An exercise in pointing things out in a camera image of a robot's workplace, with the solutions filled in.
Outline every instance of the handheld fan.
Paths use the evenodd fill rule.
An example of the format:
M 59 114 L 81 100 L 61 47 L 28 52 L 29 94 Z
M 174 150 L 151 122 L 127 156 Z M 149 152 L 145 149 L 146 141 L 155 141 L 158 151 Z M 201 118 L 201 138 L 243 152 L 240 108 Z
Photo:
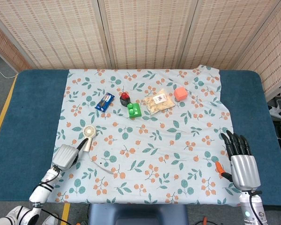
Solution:
M 88 126 L 84 127 L 82 133 L 85 136 L 85 138 L 88 139 L 83 151 L 89 152 L 89 148 L 92 143 L 92 139 L 96 135 L 96 129 L 92 125 L 88 125 Z

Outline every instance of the floor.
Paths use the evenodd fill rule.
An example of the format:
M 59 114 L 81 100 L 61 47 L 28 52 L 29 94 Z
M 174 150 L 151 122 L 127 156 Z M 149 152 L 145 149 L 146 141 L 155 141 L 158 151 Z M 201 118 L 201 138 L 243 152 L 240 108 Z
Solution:
M 15 75 L 15 72 L 2 59 L 0 59 L 0 71 L 7 77 Z M 0 113 L 12 82 L 13 79 L 5 79 L 0 75 Z M 28 202 L 0 202 L 0 217 L 6 216 L 9 211 L 18 205 L 30 207 Z M 88 207 L 89 205 L 87 204 L 71 204 L 68 222 L 75 225 L 83 220 L 87 221 Z M 44 206 L 44 209 L 52 213 L 57 213 L 61 217 L 63 212 L 63 204 L 47 203 Z M 37 224 L 41 225 L 46 216 L 46 213 L 42 213 Z M 204 216 L 207 216 L 208 220 L 213 221 L 218 225 L 243 224 L 242 212 L 239 207 L 231 207 L 227 205 L 188 205 L 188 217 L 190 225 L 202 220 Z M 268 219 L 268 224 L 281 225 L 281 211 L 267 211 L 266 217 Z

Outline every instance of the blue candy wrapper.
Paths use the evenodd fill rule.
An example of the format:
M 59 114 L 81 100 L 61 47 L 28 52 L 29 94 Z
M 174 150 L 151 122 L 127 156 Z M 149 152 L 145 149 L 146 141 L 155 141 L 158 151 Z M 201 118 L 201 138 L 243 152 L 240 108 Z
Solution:
M 106 93 L 101 101 L 96 105 L 95 109 L 105 112 L 110 103 L 113 101 L 114 95 Z

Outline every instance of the orange foam cube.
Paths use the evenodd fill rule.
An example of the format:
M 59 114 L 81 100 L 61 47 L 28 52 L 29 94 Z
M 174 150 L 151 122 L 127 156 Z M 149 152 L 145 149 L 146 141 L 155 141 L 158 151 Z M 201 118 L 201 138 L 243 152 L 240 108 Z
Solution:
M 177 101 L 181 101 L 183 99 L 186 99 L 187 97 L 187 91 L 184 87 L 176 88 L 174 91 L 174 96 L 177 99 Z

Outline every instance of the green building block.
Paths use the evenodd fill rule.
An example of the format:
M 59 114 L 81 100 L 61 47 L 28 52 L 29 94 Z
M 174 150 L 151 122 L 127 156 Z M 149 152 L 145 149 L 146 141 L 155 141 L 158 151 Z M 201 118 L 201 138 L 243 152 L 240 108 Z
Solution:
M 138 103 L 129 103 L 127 109 L 130 119 L 141 116 L 141 108 Z

